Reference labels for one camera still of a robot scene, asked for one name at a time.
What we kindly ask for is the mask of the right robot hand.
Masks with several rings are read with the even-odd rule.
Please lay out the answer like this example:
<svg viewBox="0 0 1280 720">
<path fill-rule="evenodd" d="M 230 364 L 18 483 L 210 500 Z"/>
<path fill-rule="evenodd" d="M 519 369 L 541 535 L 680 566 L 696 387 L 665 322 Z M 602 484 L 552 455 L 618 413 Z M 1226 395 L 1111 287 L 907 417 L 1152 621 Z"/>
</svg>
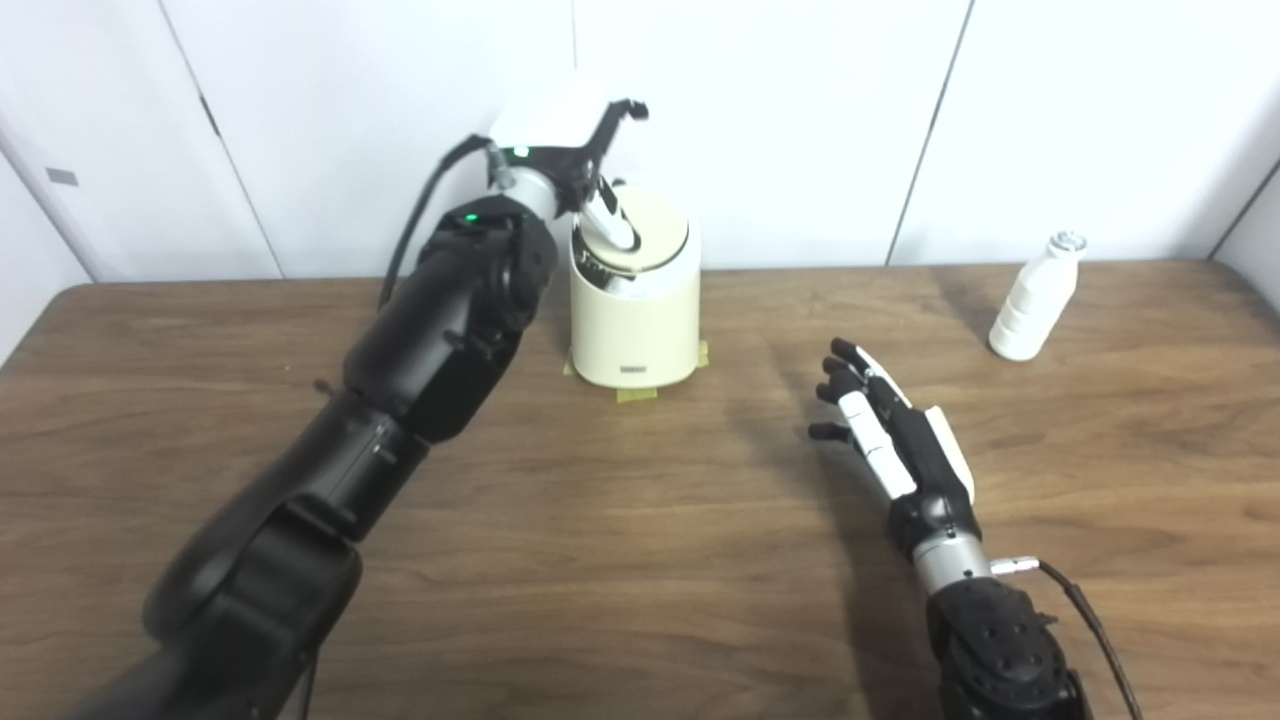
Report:
<svg viewBox="0 0 1280 720">
<path fill-rule="evenodd" d="M 838 420 L 813 423 L 808 436 L 861 456 L 899 553 L 914 561 L 929 539 L 979 539 L 973 475 L 942 409 L 915 406 L 868 351 L 844 338 L 829 342 L 822 369 L 827 379 L 815 396 Z"/>
</svg>

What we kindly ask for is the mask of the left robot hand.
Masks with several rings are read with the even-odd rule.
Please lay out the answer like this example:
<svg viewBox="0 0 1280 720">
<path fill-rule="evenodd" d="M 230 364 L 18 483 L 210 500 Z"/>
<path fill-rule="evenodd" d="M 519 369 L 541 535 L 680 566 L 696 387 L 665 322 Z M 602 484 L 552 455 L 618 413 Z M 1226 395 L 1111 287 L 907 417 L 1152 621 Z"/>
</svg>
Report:
<svg viewBox="0 0 1280 720">
<path fill-rule="evenodd" d="M 608 243 L 632 252 L 641 236 L 602 169 L 623 122 L 649 115 L 645 102 L 611 100 L 600 82 L 576 70 L 530 86 L 513 96 L 489 131 L 495 146 L 490 182 L 543 222 L 585 215 Z"/>
</svg>

